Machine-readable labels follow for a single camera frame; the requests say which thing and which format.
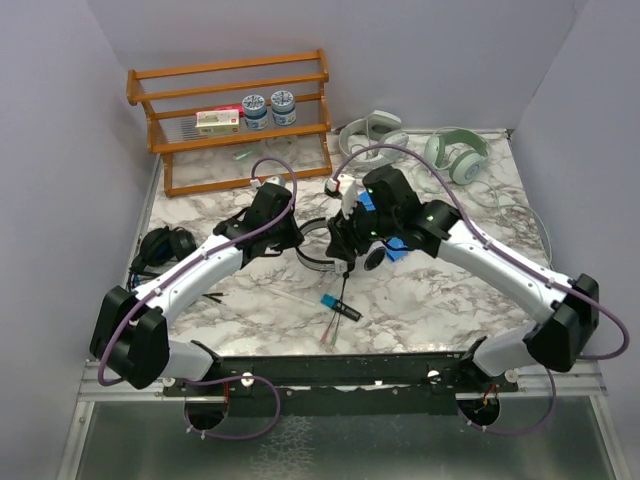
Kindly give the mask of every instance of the black motor joint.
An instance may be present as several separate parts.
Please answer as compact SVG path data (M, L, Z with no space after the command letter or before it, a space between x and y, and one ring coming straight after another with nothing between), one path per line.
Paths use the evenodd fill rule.
M229 240L251 233L274 220L287 208L291 192L275 183L262 185L248 208L237 215L220 222L213 229L214 235L223 235ZM285 217L267 231L236 244L242 250L242 266L251 260L265 256L268 248L282 252L288 248L300 246L304 236L300 233L291 209Z

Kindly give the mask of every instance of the cable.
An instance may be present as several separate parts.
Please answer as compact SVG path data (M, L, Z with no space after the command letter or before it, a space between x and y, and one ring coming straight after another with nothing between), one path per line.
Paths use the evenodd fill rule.
M501 204L500 203L500 193L498 192L498 189L495 188L493 185L487 183L487 182L483 182L482 180L476 180L473 183L480 183L481 185L484 185L486 187L489 188L489 190L491 191L491 193L493 194L493 196L495 197L495 202L491 205L486 204L484 202L482 202L481 200L479 200L478 198L476 198L473 193L471 193L471 190L466 190L466 192L469 194L469 197L471 197L471 199L476 202L478 205L480 205L481 207L484 208L495 208L498 210L498 214L500 215L500 218L502 218L510 227L512 227L514 230L518 231L518 227L516 226L515 223L513 223L513 221L511 221L509 218L507 218L507 216L502 212L503 208L515 208L515 207L520 207L526 211L528 211L533 217L535 217L535 219L538 221L538 223L540 224L540 226L542 227L542 231L544 233L544 241L542 242L542 250L544 252L544 258L547 261L547 265L548 267L553 270L553 249L551 248L551 237L549 236L549 231L547 230L547 227L545 226L544 222L542 221L542 218L540 218L540 215L538 215L538 212L536 212L533 208L531 208L528 205L524 205L522 203L507 203L507 204ZM544 246L546 246L549 249L549 253L547 254L547 251L544 249Z
M583 293L580 293L577 290L572 289L571 287L567 287L565 285L557 283L551 277L547 277L546 275L543 275L542 273L538 272L537 270L534 270L533 268L529 267L527 264L521 262L517 258L511 256L509 253L507 253L507 252L503 251L502 249L496 247L493 243L491 243L487 239L485 239L482 236L482 234L480 233L480 231L475 227L475 225L473 224L473 222L469 218L469 215L467 215L467 212L465 211L464 207L460 203L460 200L458 200L458 197L456 197L455 193L453 193L453 190L447 184L446 180L442 177L442 175L433 167L433 165L431 165L429 162L427 162L424 157L422 157L421 155L415 153L414 151L409 150L408 148L405 148L405 147L401 147L399 145L391 145L391 144L388 144L388 143L382 144L382 145L376 144L374 146L368 146L368 147L365 147L365 148L363 148L361 150L358 150L357 152L349 155L349 157L347 157L340 164L340 166L334 172L334 174L333 174L333 176L331 178L335 182L337 182L338 181L338 176L340 175L342 170L344 170L344 167L346 167L349 164L349 162L351 162L351 160L353 160L353 158L356 155L360 155L364 151L373 150L374 148L391 148L393 150L398 150L400 152L406 153L407 155L411 155L416 160L421 162L425 167L427 167L431 171L433 176L436 177L436 179L440 182L440 184L442 185L444 190L447 192L447 195L449 195L449 198L451 198L451 201L453 202L455 207L460 212L460 216L462 217L462 221L465 223L465 225L471 231L471 233L478 239L478 241L480 243L482 243L484 248L486 248L488 250L491 250L493 253L495 253L497 256L499 256L503 260L506 260L508 263L510 263L514 267L518 268L519 270L523 271L524 273L532 276L533 278L539 280L540 282L543 282L545 285L549 286L550 288L555 288L557 290L560 290L563 293L566 293L567 295L571 295L571 296L577 298L578 300L581 300L581 301L585 302L590 307L595 308L599 312L601 312L604 315L606 315L607 317L609 317L613 321L613 323L615 323L616 326L620 329L620 333L622 334L622 344L620 345L620 347L618 349L614 350L613 352L606 353L606 354L601 354L601 355L582 355L582 356L580 356L578 358L583 359L583 360L609 360L609 359L612 359L612 358L619 357L620 355L622 355L629 348L629 342L630 342L629 330L627 329L627 327L624 324L624 322L622 320L620 320L620 318L618 318L618 316L615 315L611 310L609 310L604 305L601 305L599 302L593 300L592 298L589 298L588 296L584 295Z
M549 406L549 410L547 410L547 413L544 415L544 417L542 417L542 419L538 423L536 423L531 427L521 428L518 430L502 430L501 428L492 428L486 425L483 426L483 425L478 425L477 423L473 423L471 420L469 420L469 417L467 417L464 414L464 412L460 409L460 407L458 407L458 414L467 421L467 425L481 432L491 433L493 435L514 437L518 435L528 435L530 433L535 433L538 430L542 430L544 427L547 426L547 424L551 420L551 417L553 417L553 414L555 413L558 407L558 391L556 389L556 381L553 378L553 374L551 373L551 370L549 370L548 368L546 370L547 370L547 375L549 375L549 383L551 384L551 405Z
M209 430L198 430L197 428L195 428L192 424L191 424L191 420L189 419L189 412L185 406L184 408L184 420L185 422L187 422L187 426L189 428L187 428L187 433L193 431L196 433L199 433L202 438L204 439L204 437L211 437L211 438L219 438L221 440L236 440L236 441L242 441L242 440L253 440L255 438L261 437L262 435L264 435L265 433L268 433L273 427L276 426L276 423L278 423L278 420L280 418L280 395L278 394L278 389L275 387L275 385L273 383L271 383L269 380L267 380L264 377L259 377L257 375L247 375L247 376L243 376L243 375L237 375L235 377L226 377L226 378L220 378L217 380L207 380L204 382L198 382L198 381L194 381L194 380L184 380L184 382L188 385L193 385L196 387L209 387L211 385L219 385L221 383L228 383L228 382L235 382L238 380L257 380L259 382L264 383L267 387L269 387L271 389L271 391L273 392L273 395L276 399L276 411L273 414L273 418L271 419L271 421L269 422L269 424L264 427L261 430L258 430L255 433L250 433L247 435L226 435L224 433L214 433L214 432L210 432Z
M345 272L342 275L342 291L340 292L340 302L344 301L344 287L347 285L347 279L349 278L349 273ZM331 338L331 346L336 346L336 341L338 340L338 329L340 328L340 320L342 319L342 314L338 314L338 322L336 323L336 329L333 331L333 337Z
M258 167L258 165L266 161L278 162L289 171L289 174L291 175L291 181L293 183L292 195L291 195L291 199L289 200L289 203L284 208L284 210L282 210L282 212L280 212L278 216L273 220L271 220L270 222L267 222L262 227L256 228L255 230L249 233L241 235L237 238L234 238L233 240L229 240L228 242L222 243L220 245L217 245L207 250L205 252L206 256L211 256L221 250L224 250L225 248L233 247L237 243L244 242L245 240L249 240L250 238L253 238L256 235L259 235L262 232L269 230L271 227L278 224L278 222L280 222L286 215L288 215L289 212L293 210L293 208L295 207L296 194L298 193L298 183L296 180L295 172L287 162L280 160L278 158L272 158L272 157L261 158L260 160L258 160L256 163L253 164L253 167L251 168L251 178L255 178L256 168ZM178 270L176 270L176 272L173 275L169 276L163 283L158 285L158 288L156 288L155 290L152 290L147 295L145 295L141 300L138 301L138 303L136 303L131 308L131 310L127 312L127 314L122 319L120 324L116 327L115 331L113 332L113 335L111 336L111 339L107 343L107 346L105 347L104 352L102 353L102 358L100 359L100 365L98 366L98 383L100 385L102 385L103 387L110 387L112 385L117 385L118 383L123 381L122 378L117 378L114 380L106 380L104 378L104 372L107 368L107 362L109 360L109 356L111 355L111 352L113 352L113 349L116 345L116 342L118 341L118 338L120 338L120 335L122 335L122 332L124 331L126 326L129 324L129 322L135 318L136 313L138 313L138 311L142 308L143 305L146 305L146 303L149 300L151 300L153 297L157 295L156 294L157 291L162 291L164 288L167 287L167 285L170 285L173 281L182 277L182 275L188 272L193 266L195 266L196 264L200 263L203 260L204 260L204 256L198 256L196 258L193 258L189 262L185 263L184 265L182 265Z

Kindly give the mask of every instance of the gray wall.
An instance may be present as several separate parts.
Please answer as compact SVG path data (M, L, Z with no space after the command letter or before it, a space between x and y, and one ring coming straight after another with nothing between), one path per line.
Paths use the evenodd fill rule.
M0 45L0 478L46 479L152 161L84 1L3 2Z
M602 362L617 429L640 478L640 3L591 0L584 7L514 136L527 194L550 229L563 271L601 285L602 301L626 320L631 348ZM619 345L604 316L592 352Z
M323 47L334 126L515 127L584 0L88 0L125 68Z

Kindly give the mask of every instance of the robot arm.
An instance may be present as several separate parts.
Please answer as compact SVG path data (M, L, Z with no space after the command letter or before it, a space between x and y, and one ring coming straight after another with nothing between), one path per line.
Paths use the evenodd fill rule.
M399 170L380 167L364 178L374 211L367 211L357 201L355 184L346 180L342 183L347 191L335 192L342 194L343 207L327 221L331 233L327 256L353 262L373 242L398 237L410 250L422 250L482 278L515 300L533 319L531 325L476 341L460 361L461 377L482 384L508 369L535 363L556 371L568 371L573 366L597 326L594 308L506 263L487 248L487 241L498 242L478 229L484 236L481 242L462 221L460 212L447 203L421 203ZM170 341L168 326L212 285L253 259L268 256L267 249L282 252L302 243L293 210L259 235L247 235L287 208L291 192L283 184L277 178L267 181L249 208L221 222L198 250L162 276L134 292L121 287L109 291L100 309L91 353L102 358L114 332L129 315L131 320L108 356L109 368L138 389L159 377L203 379L217 358L215 353L197 342ZM238 240L235 245L208 255L213 248L234 239ZM504 245L500 248L531 268L544 268ZM202 259L195 263L199 256ZM553 277L556 283L591 299L598 297L597 283L586 275L576 281L555 272Z
M531 317L529 325L479 339L461 361L462 374L482 381L536 363L556 371L571 369L598 324L597 311L506 262L488 248L487 242L529 268L545 272L545 267L501 245L473 224L484 237L480 241L460 212L447 203L421 203L402 172L391 166L375 169L363 179L374 211L353 201L354 185L349 178L341 183L342 188L325 190L343 198L341 211L328 222L328 256L353 261L372 242L398 237L410 250L422 250L480 277ZM574 281L561 273L547 273L552 273L555 283L597 300L598 284L587 275Z
M272 177L258 188L250 207L218 224L200 248L172 269L133 292L121 287L111 289L100 308L91 339L91 353L102 358L125 316L149 298L118 337L107 365L138 389L149 386L159 377L201 380L209 372L216 355L197 342L169 340L168 327L214 284L255 258L269 256L268 249L277 254L302 243L304 237L291 210L261 234L215 254L207 254L229 240L247 237L248 233L276 219L287 208L291 196L284 188L284 180Z

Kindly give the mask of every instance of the small jar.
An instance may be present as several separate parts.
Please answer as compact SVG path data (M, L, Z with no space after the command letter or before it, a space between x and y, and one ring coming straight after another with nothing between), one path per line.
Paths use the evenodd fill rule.
M260 95L248 95L242 99L244 121L249 130L262 130L267 126L267 102Z
M291 125L296 121L296 97L286 90L271 95L271 112L276 125Z

